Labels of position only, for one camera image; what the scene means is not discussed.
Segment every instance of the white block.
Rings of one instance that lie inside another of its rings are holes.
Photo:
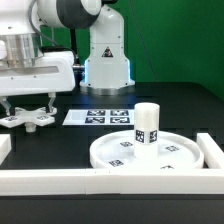
[[[86,172],[86,194],[120,194],[120,176],[109,169],[89,169]]]
[[[0,164],[2,164],[11,149],[10,135],[0,135]]]
[[[0,171],[0,195],[85,194],[85,170]]]
[[[224,153],[208,133],[197,134],[197,144],[209,168],[224,169]]]

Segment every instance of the green wall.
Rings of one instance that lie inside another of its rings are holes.
[[[129,0],[112,7],[125,19],[125,53],[138,82],[196,82],[224,99],[224,1],[132,0],[150,52],[155,80],[131,14]],[[89,54],[89,31],[77,31],[81,62]]]

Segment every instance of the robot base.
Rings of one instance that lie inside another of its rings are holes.
[[[80,91],[84,93],[96,94],[101,96],[113,96],[113,95],[121,95],[125,93],[134,92],[135,85],[134,83],[129,86],[124,86],[118,89],[110,88],[110,89],[103,89],[103,88],[94,88],[91,86],[84,86],[82,82],[80,83]]]

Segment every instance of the white plate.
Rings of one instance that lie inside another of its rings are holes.
[[[121,131],[95,140],[90,147],[93,168],[190,169],[202,168],[204,155],[198,145],[183,136],[159,132],[158,157],[138,159],[134,156],[134,131]]]

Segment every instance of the black tabletop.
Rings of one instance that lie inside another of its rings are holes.
[[[43,107],[46,95],[9,97],[27,110]],[[54,124],[26,133],[24,125],[0,127],[11,135],[12,151],[0,169],[91,168],[92,142],[127,126],[63,126],[69,109],[134,109],[139,102],[160,105],[160,130],[195,140],[209,133],[224,148],[224,102],[194,83],[137,83],[133,93],[97,96],[58,93]],[[223,195],[67,195],[0,197],[0,223],[223,223]]]

